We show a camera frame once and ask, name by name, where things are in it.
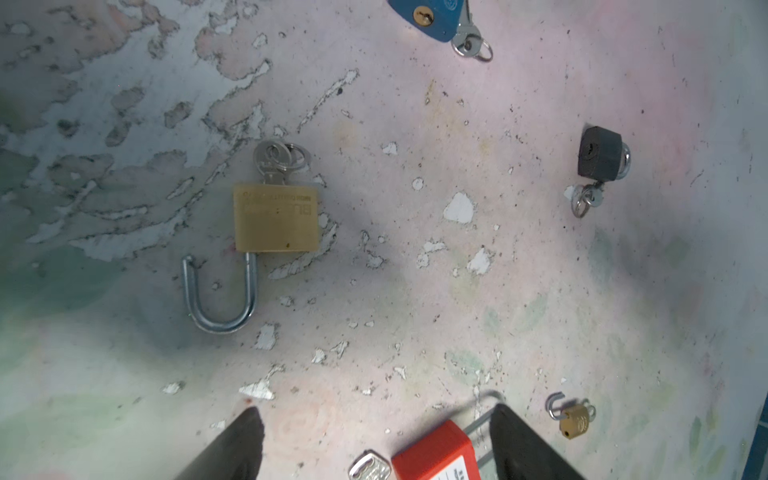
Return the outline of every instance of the gold padlock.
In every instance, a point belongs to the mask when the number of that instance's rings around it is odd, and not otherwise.
[[[589,428],[589,411],[585,405],[570,406],[562,411],[565,418],[560,421],[560,433],[566,439],[575,439]]]
[[[317,189],[236,184],[235,247],[239,252],[313,252],[319,246]]]

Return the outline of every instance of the white label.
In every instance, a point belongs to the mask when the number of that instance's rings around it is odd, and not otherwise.
[[[467,475],[467,465],[464,463],[464,456],[459,455],[456,460],[451,462],[450,465],[429,480],[469,480],[469,475]]]

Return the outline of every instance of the blue padlock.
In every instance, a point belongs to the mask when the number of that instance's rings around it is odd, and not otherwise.
[[[439,41],[456,35],[465,0],[388,0],[389,6],[416,29]]]

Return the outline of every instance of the black padlock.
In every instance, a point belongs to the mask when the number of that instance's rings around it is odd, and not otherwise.
[[[603,127],[589,127],[581,135],[578,174],[598,182],[624,178],[629,171],[629,149],[621,135]]]

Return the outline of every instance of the padlock body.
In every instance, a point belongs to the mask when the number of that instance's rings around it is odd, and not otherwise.
[[[423,31],[435,40],[451,41],[456,35],[458,17],[462,12],[464,0],[388,0],[389,6],[403,17],[416,30]],[[419,6],[429,7],[435,21],[429,26],[421,26],[413,19],[413,11]]]
[[[590,127],[581,135],[578,174],[602,182],[616,180],[621,167],[621,135],[603,127]]]
[[[560,421],[560,433],[566,439],[574,439],[586,433],[589,428],[589,411],[584,405],[570,406],[562,411],[565,418]]]
[[[236,184],[233,196],[237,251],[262,253],[317,250],[317,189]]]

